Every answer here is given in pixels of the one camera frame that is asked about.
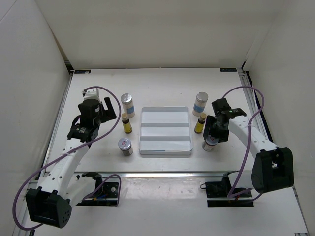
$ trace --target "jar label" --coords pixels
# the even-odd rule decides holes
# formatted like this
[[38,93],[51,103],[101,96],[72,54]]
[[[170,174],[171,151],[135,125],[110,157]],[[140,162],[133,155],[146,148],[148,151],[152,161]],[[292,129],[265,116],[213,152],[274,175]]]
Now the jar label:
[[204,107],[198,107],[196,104],[194,105],[193,109],[196,111],[196,112],[203,112],[203,110],[205,109]]
[[127,114],[131,114],[134,112],[134,106],[127,108]]

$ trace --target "silver lid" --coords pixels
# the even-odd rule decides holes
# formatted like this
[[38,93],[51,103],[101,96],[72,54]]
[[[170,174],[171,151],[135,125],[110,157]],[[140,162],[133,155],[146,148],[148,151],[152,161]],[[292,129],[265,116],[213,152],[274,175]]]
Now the silver lid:
[[120,100],[123,104],[129,104],[132,102],[132,96],[129,93],[125,93],[121,96]]
[[199,102],[207,102],[208,101],[208,94],[205,92],[200,92],[197,94],[197,100]]
[[127,151],[131,148],[131,141],[127,138],[122,138],[118,142],[118,147],[121,151]]
[[216,139],[214,137],[211,137],[210,135],[208,135],[208,137],[206,138],[205,141],[206,141],[206,144],[208,144],[210,146],[214,146],[214,145],[216,145],[219,142],[218,139]]

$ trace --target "white table surface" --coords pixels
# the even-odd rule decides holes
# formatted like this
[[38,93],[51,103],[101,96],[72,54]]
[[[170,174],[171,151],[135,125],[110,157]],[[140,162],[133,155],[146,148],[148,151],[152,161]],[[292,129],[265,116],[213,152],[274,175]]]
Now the white table surface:
[[[254,207],[207,208],[202,178],[123,178],[114,206],[76,206],[69,223],[35,236],[294,236],[306,227],[292,188],[264,194]],[[26,226],[37,223],[26,220]]]
[[[81,90],[99,85],[114,92],[133,96],[135,117],[133,132],[118,127],[103,140],[92,145],[77,168],[78,172],[197,172],[228,171],[241,165],[245,147],[233,134],[229,141],[211,152],[202,147],[202,135],[193,132],[193,152],[187,157],[141,156],[138,151],[140,111],[144,106],[188,106],[192,109],[200,91],[209,95],[206,113],[213,114],[211,102],[241,84],[237,72],[220,72],[218,68],[190,69],[110,69],[75,74],[72,78],[50,160],[59,156],[74,117],[82,102]],[[242,89],[227,97],[233,108],[249,108]],[[114,109],[117,105],[111,98]],[[197,121],[190,116],[192,128]],[[114,121],[102,124],[100,134]],[[121,137],[131,139],[134,153],[124,157],[117,147]],[[253,158],[248,158],[250,170]],[[264,194],[254,207],[207,208],[206,193],[199,189],[204,178],[123,178],[118,207],[77,206],[63,229],[42,226],[35,236],[294,236],[306,227],[292,188]],[[29,218],[26,226],[34,225]]]
[[[133,132],[125,134],[119,122],[117,128],[104,139],[94,143],[84,156],[77,172],[207,172],[230,171],[241,166],[245,147],[234,134],[227,143],[219,144],[211,152],[202,148],[202,134],[195,134],[193,128],[197,117],[192,114],[196,95],[207,92],[209,100],[205,112],[213,115],[211,102],[221,98],[225,92],[240,86],[238,72],[220,72],[219,68],[180,68],[180,69],[106,69],[92,70],[90,74],[74,74],[56,138],[48,161],[59,157],[73,119],[80,114],[78,104],[83,101],[81,91],[89,86],[103,86],[111,90],[120,100],[123,93],[133,96],[135,116],[130,119]],[[101,99],[109,94],[101,91]],[[118,114],[116,101],[110,96]],[[232,108],[242,108],[248,116],[249,108],[242,89],[227,96]],[[187,106],[193,138],[193,151],[190,156],[148,156],[139,154],[139,125],[142,107]],[[99,134],[109,130],[115,121],[101,125]],[[131,139],[134,153],[125,157],[118,148],[122,137]],[[248,158],[245,170],[251,170],[253,158]]]

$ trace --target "cable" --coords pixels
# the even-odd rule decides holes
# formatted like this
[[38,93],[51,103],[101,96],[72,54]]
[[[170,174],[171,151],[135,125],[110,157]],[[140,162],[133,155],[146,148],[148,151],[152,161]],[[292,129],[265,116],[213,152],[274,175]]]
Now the cable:
[[13,215],[14,222],[15,222],[15,224],[17,225],[17,227],[19,227],[21,230],[25,230],[25,231],[34,230],[34,229],[37,229],[38,227],[40,227],[40,226],[43,225],[43,224],[39,224],[39,225],[36,225],[36,226],[34,226],[34,227],[31,227],[31,228],[25,228],[25,227],[24,227],[23,225],[21,225],[20,222],[18,221],[18,218],[17,218],[17,216],[16,216],[16,204],[17,204],[18,198],[19,198],[19,196],[20,196],[20,194],[21,194],[23,188],[25,187],[25,185],[27,185],[28,182],[29,182],[32,178],[34,178],[34,177],[35,177],[38,173],[40,173],[42,170],[45,170],[47,167],[49,167],[49,166],[51,166],[51,165],[53,165],[53,164],[59,162],[60,160],[64,159],[66,156],[68,156],[69,154],[73,153],[74,151],[76,151],[76,150],[78,150],[78,149],[80,149],[80,148],[82,148],[82,147],[84,147],[84,146],[91,145],[92,143],[94,143],[94,142],[96,142],[96,141],[98,141],[98,140],[100,140],[100,139],[106,137],[108,134],[110,134],[110,133],[115,129],[115,127],[117,126],[117,124],[118,124],[118,122],[119,122],[119,119],[120,119],[121,114],[122,114],[122,108],[121,108],[121,106],[120,106],[120,103],[119,103],[118,98],[117,98],[110,90],[108,90],[108,89],[106,89],[106,88],[104,88],[104,87],[101,87],[101,86],[88,87],[88,88],[84,89],[84,91],[87,91],[87,90],[89,90],[89,89],[102,89],[102,90],[107,91],[108,93],[110,93],[110,94],[114,97],[114,99],[117,101],[118,108],[119,108],[119,115],[117,116],[117,120],[116,120],[115,124],[113,125],[113,127],[112,127],[107,133],[103,134],[102,136],[100,136],[100,137],[98,137],[98,138],[96,138],[96,139],[94,139],[94,140],[92,140],[92,141],[89,141],[89,142],[87,142],[87,143],[84,143],[84,144],[82,144],[82,145],[79,145],[79,146],[77,146],[77,147],[71,149],[70,151],[68,151],[67,153],[63,154],[62,156],[60,156],[60,157],[57,158],[56,160],[54,160],[54,161],[48,163],[47,165],[43,166],[42,168],[40,168],[39,170],[37,170],[36,172],[34,172],[33,174],[31,174],[31,176],[28,177],[28,178],[24,181],[24,183],[22,183],[21,187],[19,188],[19,190],[17,191],[17,193],[16,193],[16,195],[15,195],[15,198],[14,198],[14,200],[13,200],[13,206],[12,206],[12,215]]
[[243,191],[238,192],[238,193],[233,193],[234,190],[235,190],[235,187],[236,187],[236,185],[237,185],[237,183],[238,183],[238,181],[239,181],[240,178],[241,178],[242,172],[243,172],[243,170],[244,170],[244,168],[245,168],[245,164],[246,164],[246,161],[247,161],[248,154],[249,154],[249,152],[250,152],[251,138],[252,138],[252,130],[251,130],[250,124],[251,124],[252,120],[255,118],[255,116],[257,116],[257,115],[262,111],[262,109],[263,109],[263,107],[264,107],[264,105],[265,105],[265,98],[264,98],[264,95],[262,94],[262,92],[259,91],[259,90],[256,89],[256,88],[254,88],[254,87],[251,87],[251,86],[238,86],[238,87],[235,87],[235,88],[229,90],[228,92],[226,92],[225,95],[223,95],[222,98],[225,98],[225,96],[227,96],[230,92],[232,92],[232,91],[234,91],[234,90],[236,90],[236,89],[241,89],[241,88],[250,88],[250,89],[253,89],[253,90],[255,90],[256,92],[258,92],[258,93],[260,94],[260,96],[261,96],[261,107],[260,107],[260,109],[250,118],[250,120],[248,121],[248,140],[247,140],[247,146],[246,146],[245,156],[244,156],[243,163],[242,163],[242,165],[241,165],[240,171],[239,171],[239,173],[238,173],[238,175],[237,175],[237,177],[236,177],[236,179],[235,179],[235,182],[234,182],[234,184],[233,184],[231,190],[229,191],[229,193],[228,193],[228,195],[227,195],[227,197],[229,197],[229,198],[236,197],[236,196],[238,196],[238,195],[244,193],[244,191],[245,191],[245,190],[243,190]]
[[200,189],[206,190],[207,188],[206,188],[206,187],[203,188],[203,187],[202,187],[203,185],[206,185],[206,183],[201,184],[201,185],[200,185]]

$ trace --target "small jar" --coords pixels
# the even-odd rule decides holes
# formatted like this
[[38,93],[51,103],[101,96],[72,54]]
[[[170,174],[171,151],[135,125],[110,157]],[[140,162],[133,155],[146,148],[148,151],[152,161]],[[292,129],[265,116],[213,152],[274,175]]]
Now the small jar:
[[118,142],[119,149],[123,152],[124,156],[130,156],[133,153],[133,148],[130,139],[122,138]]
[[205,125],[207,115],[205,113],[201,113],[197,124],[195,126],[195,133],[200,134],[203,130],[203,126]]
[[129,118],[134,117],[134,106],[132,96],[129,93],[125,93],[121,96],[124,112]]
[[192,113],[195,116],[199,117],[201,113],[203,112],[203,110],[205,109],[207,101],[208,101],[208,94],[206,94],[205,92],[198,93],[196,96],[196,101],[195,101],[195,105],[193,106]]
[[211,137],[210,135],[203,141],[202,147],[205,151],[211,151],[218,143],[218,139]]
[[123,120],[124,132],[126,134],[130,134],[132,132],[132,127],[126,113],[122,114],[122,120]]

